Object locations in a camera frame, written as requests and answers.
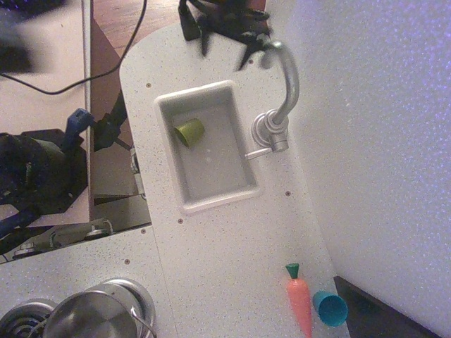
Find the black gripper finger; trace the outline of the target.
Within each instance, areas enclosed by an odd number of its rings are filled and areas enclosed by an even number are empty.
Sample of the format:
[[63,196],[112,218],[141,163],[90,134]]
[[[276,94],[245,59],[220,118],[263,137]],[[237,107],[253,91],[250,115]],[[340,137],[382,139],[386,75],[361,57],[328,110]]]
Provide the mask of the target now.
[[266,44],[271,39],[272,32],[273,30],[260,33],[248,31],[237,36],[236,40],[246,46],[242,58],[237,65],[237,70],[242,70],[254,53],[266,50]]
[[203,14],[198,17],[198,26],[201,32],[201,53],[207,56],[209,52],[209,40],[213,33],[224,33],[224,22],[222,14],[207,15]]

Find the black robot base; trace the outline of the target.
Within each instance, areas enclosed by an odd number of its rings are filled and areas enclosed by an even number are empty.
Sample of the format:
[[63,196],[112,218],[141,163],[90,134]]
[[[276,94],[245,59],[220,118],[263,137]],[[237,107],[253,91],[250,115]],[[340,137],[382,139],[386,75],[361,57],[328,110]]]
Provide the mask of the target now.
[[84,139],[67,142],[58,129],[1,133],[1,205],[17,213],[1,220],[1,254],[30,238],[43,215],[65,213],[88,186]]

